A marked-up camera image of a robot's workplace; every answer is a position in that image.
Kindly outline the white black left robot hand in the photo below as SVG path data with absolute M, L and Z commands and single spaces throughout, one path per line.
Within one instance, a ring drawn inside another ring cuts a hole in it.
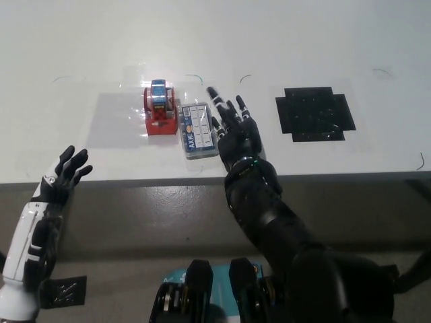
M 52 279 L 51 275 L 69 199 L 92 170 L 87 149 L 69 146 L 25 204 L 7 256 L 2 258 L 2 322 L 35 322 L 42 309 L 84 304 L 85 277 Z

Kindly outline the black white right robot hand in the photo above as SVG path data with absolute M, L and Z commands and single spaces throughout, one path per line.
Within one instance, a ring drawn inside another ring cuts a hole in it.
M 241 96 L 236 96 L 237 106 L 222 99 L 214 87 L 207 93 L 219 118 L 212 117 L 211 123 L 218 139 L 218 151 L 225 169 L 229 172 L 236 163 L 257 158 L 262 151 L 261 136 Z

